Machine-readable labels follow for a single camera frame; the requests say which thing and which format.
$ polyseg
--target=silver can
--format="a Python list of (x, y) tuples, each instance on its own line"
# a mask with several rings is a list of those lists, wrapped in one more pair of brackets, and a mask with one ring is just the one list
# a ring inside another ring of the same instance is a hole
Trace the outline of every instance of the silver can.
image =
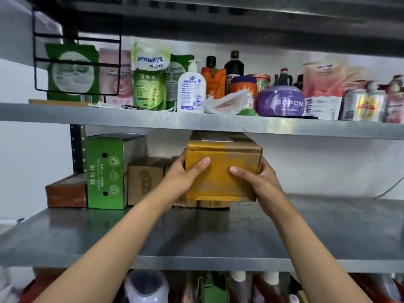
[(387, 95), (385, 91), (351, 90), (344, 97), (341, 120), (383, 122), (386, 109)]

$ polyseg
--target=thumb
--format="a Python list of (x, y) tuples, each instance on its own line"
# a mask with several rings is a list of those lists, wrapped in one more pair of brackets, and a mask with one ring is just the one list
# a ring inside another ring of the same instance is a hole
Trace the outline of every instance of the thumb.
[(189, 171), (186, 172), (187, 177), (189, 177), (192, 181), (200, 175), (206, 168), (208, 168), (210, 164), (210, 158), (205, 157), (200, 160), (194, 167), (192, 167)]
[(242, 168), (233, 166), (233, 167), (230, 167), (229, 171), (231, 174), (246, 180), (253, 186), (257, 185), (260, 180), (260, 177), (257, 174), (252, 173), (252, 172), (242, 169)]

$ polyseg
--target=person's left hand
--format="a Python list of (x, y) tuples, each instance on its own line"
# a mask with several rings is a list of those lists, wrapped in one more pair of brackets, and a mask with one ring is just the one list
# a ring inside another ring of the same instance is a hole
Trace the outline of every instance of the person's left hand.
[(205, 157), (191, 170), (185, 171), (185, 155), (186, 151), (184, 150), (171, 165), (161, 183), (154, 189), (154, 197), (163, 200), (167, 207), (171, 207), (191, 187), (195, 178), (210, 164), (210, 158)]

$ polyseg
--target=person's right hand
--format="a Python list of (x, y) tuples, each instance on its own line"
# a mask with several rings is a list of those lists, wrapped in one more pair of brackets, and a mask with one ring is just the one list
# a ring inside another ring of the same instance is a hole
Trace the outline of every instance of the person's right hand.
[(245, 179), (252, 185), (261, 208), (272, 220), (277, 220), (280, 216), (296, 212), (294, 206), (283, 192), (275, 171), (264, 157), (261, 161), (260, 174), (254, 174), (234, 166), (230, 167), (230, 173)]

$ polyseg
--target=black wire rack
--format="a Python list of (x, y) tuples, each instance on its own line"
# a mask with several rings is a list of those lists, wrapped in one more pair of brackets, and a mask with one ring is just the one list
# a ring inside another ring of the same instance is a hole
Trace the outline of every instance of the black wire rack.
[[(34, 68), (34, 86), (35, 89), (38, 91), (45, 91), (45, 92), (53, 92), (53, 93), (68, 93), (68, 94), (82, 94), (88, 96), (103, 96), (105, 101), (105, 96), (118, 96), (119, 95), (119, 87), (117, 87), (116, 93), (90, 93), (90, 92), (67, 92), (67, 91), (60, 91), (60, 90), (48, 90), (48, 89), (41, 89), (38, 88), (37, 84), (37, 67), (38, 62), (47, 62), (50, 64), (69, 64), (69, 65), (85, 65), (85, 66), (99, 66), (99, 67), (109, 67), (109, 68), (118, 68), (118, 85), (120, 84), (121, 78), (121, 52), (122, 52), (122, 16), (116, 15), (116, 19), (119, 23), (119, 39), (107, 39), (107, 38), (93, 38), (93, 37), (83, 37), (78, 36), (73, 33), (66, 33), (63, 35), (57, 34), (46, 34), (46, 33), (37, 33), (36, 32), (36, 12), (41, 12), (40, 10), (33, 8), (32, 9), (32, 44), (33, 44), (33, 68)], [(50, 39), (61, 39), (61, 40), (83, 40), (83, 41), (95, 41), (95, 42), (108, 42), (114, 43), (119, 45), (118, 51), (118, 64), (108, 64), (104, 62), (86, 62), (86, 61), (79, 61), (79, 60), (60, 60), (60, 59), (51, 59), (51, 58), (42, 58), (36, 55), (36, 39), (40, 38), (50, 38)]]

